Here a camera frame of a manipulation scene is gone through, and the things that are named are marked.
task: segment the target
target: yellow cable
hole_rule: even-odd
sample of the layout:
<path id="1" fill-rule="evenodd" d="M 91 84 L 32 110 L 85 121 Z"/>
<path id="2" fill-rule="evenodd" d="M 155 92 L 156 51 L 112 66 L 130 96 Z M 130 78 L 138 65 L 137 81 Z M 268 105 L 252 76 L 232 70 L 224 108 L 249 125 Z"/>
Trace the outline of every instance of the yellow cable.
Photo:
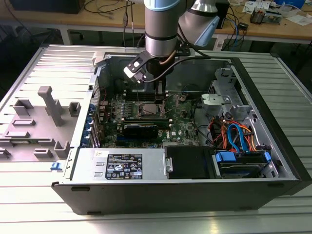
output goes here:
<path id="1" fill-rule="evenodd" d="M 255 151 L 257 151 L 257 149 L 255 148 L 255 146 L 254 146 L 254 136 L 252 135 L 252 145 L 253 145 L 253 149 L 255 150 Z"/>

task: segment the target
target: motherboard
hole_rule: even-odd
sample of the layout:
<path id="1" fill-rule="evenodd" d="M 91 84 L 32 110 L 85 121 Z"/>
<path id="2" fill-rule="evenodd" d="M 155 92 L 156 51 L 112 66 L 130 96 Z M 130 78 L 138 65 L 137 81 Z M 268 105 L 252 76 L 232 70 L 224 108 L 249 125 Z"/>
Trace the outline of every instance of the motherboard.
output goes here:
<path id="1" fill-rule="evenodd" d="M 199 145 L 192 122 L 195 100 L 184 93 L 167 94 L 161 104 L 128 100 L 116 94 L 103 100 L 100 113 L 104 129 L 102 148 L 163 148 L 170 145 Z"/>

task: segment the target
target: wooden desk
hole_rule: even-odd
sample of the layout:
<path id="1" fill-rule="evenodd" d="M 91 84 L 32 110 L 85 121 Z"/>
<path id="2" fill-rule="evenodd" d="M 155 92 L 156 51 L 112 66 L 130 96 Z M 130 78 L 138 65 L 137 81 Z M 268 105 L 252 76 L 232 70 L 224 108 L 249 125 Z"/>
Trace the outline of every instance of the wooden desk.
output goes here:
<path id="1" fill-rule="evenodd" d="M 111 4 L 111 0 L 98 0 L 98 5 Z M 90 31 L 109 31 L 109 32 L 122 32 L 122 18 L 125 8 L 121 8 L 113 12 L 113 19 L 108 17 L 88 12 L 82 9 L 79 14 L 64 14 L 64 13 L 50 13 L 50 12 L 34 12 L 34 11 L 15 11 L 13 7 L 7 3 L 13 14 L 27 27 L 39 28 L 56 28 L 59 29 L 64 41 L 64 44 L 71 44 L 69 30 L 90 30 Z M 121 1 L 113 6 L 106 6 L 102 10 L 113 10 L 125 5 Z M 95 3 L 87 5 L 90 11 L 97 11 Z M 144 33 L 144 5 L 134 4 L 134 28 L 136 33 Z M 126 32 L 131 32 L 131 11 L 128 7 L 129 25 Z M 0 24 L 20 26 L 20 24 L 11 16 L 6 9 L 4 0 L 0 0 Z"/>
<path id="2" fill-rule="evenodd" d="M 111 3 L 110 0 L 98 0 L 99 5 Z M 105 10 L 112 10 L 124 6 L 125 3 L 119 2 L 114 6 L 107 6 Z M 114 11 L 114 19 L 101 16 L 99 14 L 90 13 L 82 9 L 77 15 L 63 14 L 63 13 L 45 13 L 45 12 L 29 12 L 29 11 L 14 11 L 14 15 L 21 20 L 25 26 L 29 27 L 43 27 L 43 28 L 57 28 L 61 31 L 64 44 L 71 44 L 68 30 L 91 30 L 91 31 L 111 31 L 122 32 L 122 17 L 124 8 Z M 87 6 L 91 11 L 97 11 L 95 3 Z M 134 28 L 135 32 L 144 32 L 144 5 L 135 4 L 134 9 Z M 275 24 L 261 24 L 256 25 L 250 23 L 250 14 L 242 13 L 243 7 L 233 7 L 235 15 L 240 19 L 240 22 L 249 25 L 246 40 L 260 40 L 260 41 L 276 41 L 288 43 L 310 43 L 312 39 L 312 26 L 300 26 L 289 20 L 282 19 L 280 25 Z M 312 11 L 312 6 L 305 5 L 305 11 Z M 128 8 L 129 19 L 131 18 L 130 8 Z M 4 1 L 0 0 L 0 23 L 8 25 L 18 25 L 4 5 Z M 126 32 L 131 32 L 131 23 L 126 29 Z M 226 38 L 229 38 L 233 33 L 233 28 L 227 20 L 224 23 L 223 29 L 217 29 L 214 37 L 217 38 L 215 49 L 220 49 L 217 45 Z"/>

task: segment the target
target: blue object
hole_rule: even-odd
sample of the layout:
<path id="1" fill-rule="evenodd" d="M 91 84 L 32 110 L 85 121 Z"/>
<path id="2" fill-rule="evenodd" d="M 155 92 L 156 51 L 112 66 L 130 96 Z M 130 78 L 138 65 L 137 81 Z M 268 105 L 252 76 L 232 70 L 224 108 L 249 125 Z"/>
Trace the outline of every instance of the blue object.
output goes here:
<path id="1" fill-rule="evenodd" d="M 236 161 L 235 154 L 233 152 L 219 152 L 215 155 L 216 161 Z"/>
<path id="2" fill-rule="evenodd" d="M 202 32 L 202 34 L 199 36 L 199 38 L 195 41 L 194 45 L 198 46 L 206 46 L 213 36 L 216 27 L 219 23 L 219 16 L 214 17 L 212 21 L 208 24 L 207 28 Z"/>
<path id="3" fill-rule="evenodd" d="M 180 0 L 144 0 L 144 5 L 151 11 L 166 11 L 176 6 Z"/>
<path id="4" fill-rule="evenodd" d="M 264 153 L 265 158 L 267 159 L 268 162 L 271 161 L 271 155 L 268 152 Z"/>
<path id="5" fill-rule="evenodd" d="M 83 139 L 81 139 L 81 143 L 82 144 L 88 144 L 89 143 L 89 139 L 83 138 Z"/>
<path id="6" fill-rule="evenodd" d="M 232 136 L 231 136 L 231 129 L 235 127 L 238 130 L 239 133 L 239 140 L 240 140 L 240 145 L 242 146 L 242 150 L 245 152 L 249 152 L 245 142 L 244 142 L 244 134 L 242 129 L 240 128 L 240 126 L 236 123 L 232 123 L 229 128 L 228 128 L 228 139 L 229 139 L 229 143 L 236 149 L 236 152 L 239 153 L 239 148 L 234 144 L 233 140 L 232 140 Z"/>
<path id="7" fill-rule="evenodd" d="M 89 129 L 90 128 L 90 124 L 89 123 L 85 123 L 84 124 L 84 129 Z"/>
<path id="8" fill-rule="evenodd" d="M 90 123 L 91 121 L 92 121 L 92 118 L 91 118 L 90 116 L 87 116 L 86 122 L 87 122 L 87 123 Z"/>
<path id="9" fill-rule="evenodd" d="M 51 166 L 51 171 L 61 171 L 62 168 L 60 167 L 61 164 L 59 162 L 54 162 L 52 163 L 52 166 Z"/>
<path id="10" fill-rule="evenodd" d="M 90 105 L 89 105 L 89 111 L 95 111 L 95 110 L 96 110 L 95 105 L 90 104 Z"/>
<path id="11" fill-rule="evenodd" d="M 234 26 L 235 26 L 236 37 L 235 37 L 235 41 L 234 41 L 234 46 L 232 46 L 232 48 L 231 48 L 231 51 L 232 51 L 233 48 L 237 46 L 238 28 L 237 28 L 237 25 L 236 25 L 236 23 L 234 22 L 234 20 L 229 19 L 229 18 L 225 18 L 225 19 L 226 19 L 226 20 L 229 20 L 230 22 L 232 22 L 232 23 L 234 24 Z"/>
<path id="12" fill-rule="evenodd" d="M 298 8 L 303 7 L 305 0 L 275 0 L 276 4 L 282 5 L 285 2 L 286 5 L 293 5 Z"/>
<path id="13" fill-rule="evenodd" d="M 221 154 L 220 154 L 220 153 L 217 153 L 217 154 L 215 155 L 215 158 L 216 158 L 216 161 L 217 161 L 217 162 L 221 162 L 221 161 L 222 161 L 222 157 L 221 157 Z"/>
<path id="14" fill-rule="evenodd" d="M 88 136 L 89 135 L 89 132 L 88 131 L 83 131 L 82 132 L 82 137 L 86 137 L 86 136 Z"/>

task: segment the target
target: slotted aluminum surface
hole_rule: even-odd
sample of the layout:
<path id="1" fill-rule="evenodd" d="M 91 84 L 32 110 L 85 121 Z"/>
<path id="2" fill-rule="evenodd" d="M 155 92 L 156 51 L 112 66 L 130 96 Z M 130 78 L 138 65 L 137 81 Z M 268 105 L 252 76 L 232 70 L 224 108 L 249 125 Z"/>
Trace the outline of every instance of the slotted aluminum surface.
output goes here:
<path id="1" fill-rule="evenodd" d="M 17 98 L 30 98 L 43 105 L 38 98 L 34 98 L 42 84 L 52 83 L 54 97 L 65 105 L 81 100 L 94 72 L 92 56 L 95 51 L 104 50 L 105 47 L 52 45 L 40 49 L 21 74 L 18 84 L 10 90 L 15 91 L 14 94 L 1 102 L 0 134 L 15 113 L 12 105 Z M 311 95 L 297 78 L 279 59 L 269 54 L 207 54 L 240 58 L 312 175 Z M 294 196 L 276 198 L 258 211 L 79 216 L 50 188 L 51 182 L 62 176 L 62 173 L 51 172 L 50 166 L 51 163 L 47 162 L 0 163 L 1 233 L 17 233 L 30 228 L 32 233 L 55 233 L 57 230 L 108 234 L 312 232 L 311 186 Z"/>

